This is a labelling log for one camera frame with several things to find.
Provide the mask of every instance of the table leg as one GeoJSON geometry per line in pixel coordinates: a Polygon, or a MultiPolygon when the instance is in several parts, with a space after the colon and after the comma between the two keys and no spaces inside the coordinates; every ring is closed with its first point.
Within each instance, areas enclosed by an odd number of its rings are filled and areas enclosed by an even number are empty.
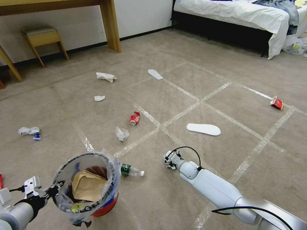
{"type": "Polygon", "coordinates": [[[9,58],[9,56],[6,54],[6,52],[4,51],[4,49],[2,48],[2,46],[0,45],[0,56],[3,58],[3,60],[5,61],[5,63],[10,67],[11,71],[15,74],[16,78],[19,81],[22,81],[22,78],[18,72],[18,70],[16,69],[16,67],[14,66],[14,64],[12,63],[11,59],[9,58]]]}
{"type": "Polygon", "coordinates": [[[4,89],[5,85],[2,83],[2,81],[0,80],[0,89],[4,89]]]}
{"type": "Polygon", "coordinates": [[[106,32],[108,47],[121,53],[114,0],[101,0],[100,10],[106,32]]]}

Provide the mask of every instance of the white wall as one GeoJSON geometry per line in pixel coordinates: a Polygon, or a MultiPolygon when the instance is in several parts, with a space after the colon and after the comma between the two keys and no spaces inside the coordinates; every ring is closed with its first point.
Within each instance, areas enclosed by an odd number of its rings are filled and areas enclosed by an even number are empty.
{"type": "MultiPolygon", "coordinates": [[[[172,0],[114,0],[120,37],[171,25],[172,0]]],[[[13,62],[34,58],[20,29],[36,23],[55,27],[66,50],[106,41],[99,6],[0,17],[0,44],[13,62]]],[[[38,48],[41,56],[58,52],[55,44],[38,48]]],[[[5,62],[0,58],[0,65],[5,62]]]]}

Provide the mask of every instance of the brown paper bag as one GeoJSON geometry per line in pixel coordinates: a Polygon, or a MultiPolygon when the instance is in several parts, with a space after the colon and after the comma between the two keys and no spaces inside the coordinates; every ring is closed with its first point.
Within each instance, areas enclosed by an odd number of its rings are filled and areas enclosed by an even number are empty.
{"type": "Polygon", "coordinates": [[[73,196],[78,200],[96,202],[101,199],[100,192],[105,182],[106,179],[98,175],[86,170],[79,171],[71,182],[73,196]]]}

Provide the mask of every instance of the wooden stool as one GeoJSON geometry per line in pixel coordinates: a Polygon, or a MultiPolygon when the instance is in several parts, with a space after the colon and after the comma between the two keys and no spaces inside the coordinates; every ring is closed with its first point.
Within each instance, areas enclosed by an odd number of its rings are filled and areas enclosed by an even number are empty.
{"type": "Polygon", "coordinates": [[[60,36],[55,28],[49,26],[43,26],[35,28],[25,28],[22,29],[21,31],[23,32],[27,42],[29,43],[31,50],[38,58],[43,67],[45,67],[45,65],[35,49],[35,47],[37,46],[46,45],[50,43],[57,43],[60,51],[62,51],[65,58],[69,60],[65,48],[62,45],[60,36]]]}

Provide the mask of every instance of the coca-cola can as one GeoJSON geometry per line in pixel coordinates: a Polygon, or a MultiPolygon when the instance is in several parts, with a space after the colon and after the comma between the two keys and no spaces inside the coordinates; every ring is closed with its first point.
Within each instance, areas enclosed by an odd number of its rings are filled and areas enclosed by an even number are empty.
{"type": "Polygon", "coordinates": [[[283,101],[280,100],[277,96],[273,97],[273,99],[271,100],[271,105],[275,106],[276,108],[282,110],[283,108],[283,101]]]}
{"type": "Polygon", "coordinates": [[[129,119],[129,123],[132,125],[136,125],[140,119],[140,113],[138,111],[134,111],[129,119]]]}

